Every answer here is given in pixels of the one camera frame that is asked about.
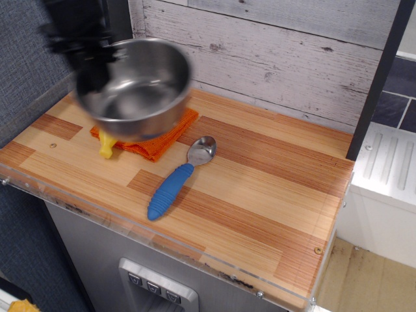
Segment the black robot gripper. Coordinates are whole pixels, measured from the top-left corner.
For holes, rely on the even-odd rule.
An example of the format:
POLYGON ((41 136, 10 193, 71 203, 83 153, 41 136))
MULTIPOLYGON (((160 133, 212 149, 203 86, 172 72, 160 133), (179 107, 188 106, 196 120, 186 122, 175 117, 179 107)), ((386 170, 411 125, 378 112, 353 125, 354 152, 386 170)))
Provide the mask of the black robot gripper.
POLYGON ((111 46, 114 33, 106 24, 102 1, 42 1, 49 23, 40 27, 54 53, 63 54, 77 70, 80 94, 100 92, 110 81, 108 64, 125 58, 111 46))

